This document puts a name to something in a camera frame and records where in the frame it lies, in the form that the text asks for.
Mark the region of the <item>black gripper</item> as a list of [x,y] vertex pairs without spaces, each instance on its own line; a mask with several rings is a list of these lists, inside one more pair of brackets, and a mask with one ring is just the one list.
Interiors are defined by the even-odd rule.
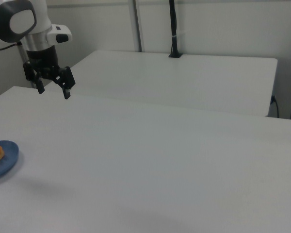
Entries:
[[28,60],[23,64],[27,81],[33,83],[39,94],[45,91],[42,79],[56,83],[63,92],[64,98],[70,98],[70,90],[76,84],[70,67],[60,68],[55,46],[45,50],[30,51]]

